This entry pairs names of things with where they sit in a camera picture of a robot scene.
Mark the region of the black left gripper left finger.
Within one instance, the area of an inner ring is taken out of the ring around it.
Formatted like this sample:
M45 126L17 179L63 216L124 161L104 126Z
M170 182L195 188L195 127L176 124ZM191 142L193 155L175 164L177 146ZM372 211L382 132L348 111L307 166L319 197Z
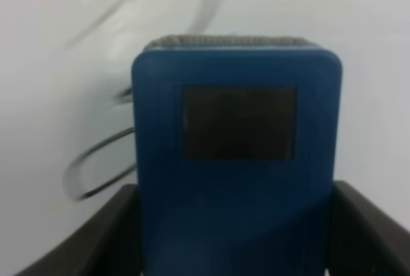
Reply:
M73 235L19 275L141 275L139 189L127 184Z

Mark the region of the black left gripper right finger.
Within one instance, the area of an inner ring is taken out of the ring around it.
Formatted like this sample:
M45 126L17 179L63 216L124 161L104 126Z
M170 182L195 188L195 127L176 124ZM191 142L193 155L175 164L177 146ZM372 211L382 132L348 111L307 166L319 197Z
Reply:
M409 231L344 181L334 183L330 275L409 275Z

